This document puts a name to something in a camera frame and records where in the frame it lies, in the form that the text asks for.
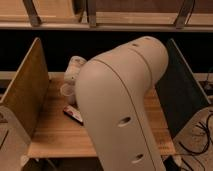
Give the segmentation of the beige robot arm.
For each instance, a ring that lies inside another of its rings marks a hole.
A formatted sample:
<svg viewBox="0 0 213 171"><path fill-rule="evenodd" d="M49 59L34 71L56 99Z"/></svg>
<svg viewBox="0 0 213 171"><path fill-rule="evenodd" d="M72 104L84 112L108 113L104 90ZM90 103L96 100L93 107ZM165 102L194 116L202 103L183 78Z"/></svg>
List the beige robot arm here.
<svg viewBox="0 0 213 171"><path fill-rule="evenodd" d="M73 56L65 80L74 86L83 123L104 171L165 171L144 96L168 66L166 47L144 36L90 60Z"/></svg>

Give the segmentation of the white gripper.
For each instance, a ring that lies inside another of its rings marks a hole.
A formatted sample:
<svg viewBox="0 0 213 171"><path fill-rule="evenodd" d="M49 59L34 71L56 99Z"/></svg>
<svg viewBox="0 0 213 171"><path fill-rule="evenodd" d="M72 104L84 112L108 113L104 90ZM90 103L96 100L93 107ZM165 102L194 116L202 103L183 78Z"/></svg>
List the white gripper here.
<svg viewBox="0 0 213 171"><path fill-rule="evenodd" d="M85 63L86 60L83 57L72 56L64 73L64 81L69 84L74 84Z"/></svg>

